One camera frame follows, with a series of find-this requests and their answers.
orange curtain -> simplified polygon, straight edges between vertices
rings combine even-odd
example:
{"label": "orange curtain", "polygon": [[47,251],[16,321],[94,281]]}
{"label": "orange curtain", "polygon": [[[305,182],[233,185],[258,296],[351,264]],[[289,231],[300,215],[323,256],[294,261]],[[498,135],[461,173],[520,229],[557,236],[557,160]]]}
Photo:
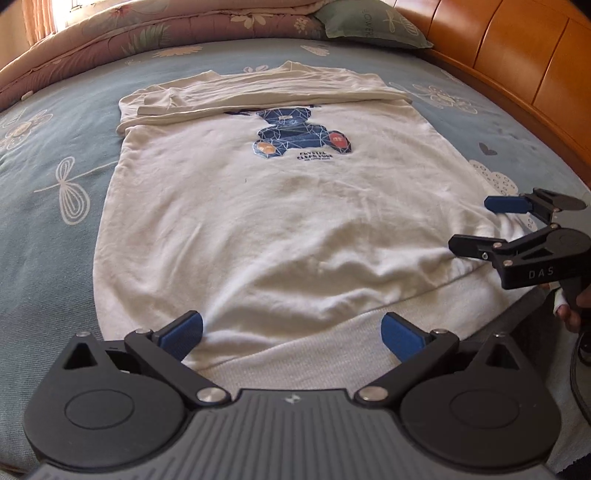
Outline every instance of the orange curtain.
{"label": "orange curtain", "polygon": [[55,33],[51,0],[22,0],[27,40],[34,45],[46,36]]}

brown headboard panel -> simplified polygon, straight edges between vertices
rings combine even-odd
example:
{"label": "brown headboard panel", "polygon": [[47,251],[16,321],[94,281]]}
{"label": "brown headboard panel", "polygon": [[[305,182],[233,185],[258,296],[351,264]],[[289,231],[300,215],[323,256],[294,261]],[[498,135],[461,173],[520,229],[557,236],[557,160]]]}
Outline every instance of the brown headboard panel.
{"label": "brown headboard panel", "polygon": [[591,22],[568,0],[397,0],[422,55],[504,108],[591,186]]}

pillow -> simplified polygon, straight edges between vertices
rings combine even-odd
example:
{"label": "pillow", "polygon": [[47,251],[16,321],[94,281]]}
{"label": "pillow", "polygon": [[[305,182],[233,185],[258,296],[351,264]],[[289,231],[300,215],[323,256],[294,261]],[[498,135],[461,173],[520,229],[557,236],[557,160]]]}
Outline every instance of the pillow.
{"label": "pillow", "polygon": [[382,47],[430,48],[423,33],[394,7],[379,0],[337,0],[314,16],[329,38],[346,37]]}

white logo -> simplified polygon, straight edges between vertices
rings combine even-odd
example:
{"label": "white logo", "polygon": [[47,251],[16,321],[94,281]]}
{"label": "white logo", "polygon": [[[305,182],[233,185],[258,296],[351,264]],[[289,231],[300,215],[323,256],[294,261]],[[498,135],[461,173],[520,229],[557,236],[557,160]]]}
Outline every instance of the white logo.
{"label": "white logo", "polygon": [[292,393],[291,397],[286,397],[283,400],[285,400],[287,403],[291,403],[292,405],[294,405],[294,404],[298,403],[299,401],[301,401],[301,397],[299,397],[295,393]]}

bed sheet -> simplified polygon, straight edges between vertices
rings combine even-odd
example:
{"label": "bed sheet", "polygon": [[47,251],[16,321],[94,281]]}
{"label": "bed sheet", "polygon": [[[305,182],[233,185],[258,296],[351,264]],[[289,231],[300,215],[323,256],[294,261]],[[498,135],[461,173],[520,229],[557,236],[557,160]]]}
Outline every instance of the bed sheet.
{"label": "bed sheet", "polygon": [[92,259],[121,149],[118,100],[207,70],[256,72],[286,60],[377,73],[408,92],[500,192],[543,187],[591,200],[571,169],[508,114],[406,53],[302,40],[229,41],[151,51],[56,83],[0,116],[0,463],[33,466],[21,428],[28,398],[75,331],[100,337]]}

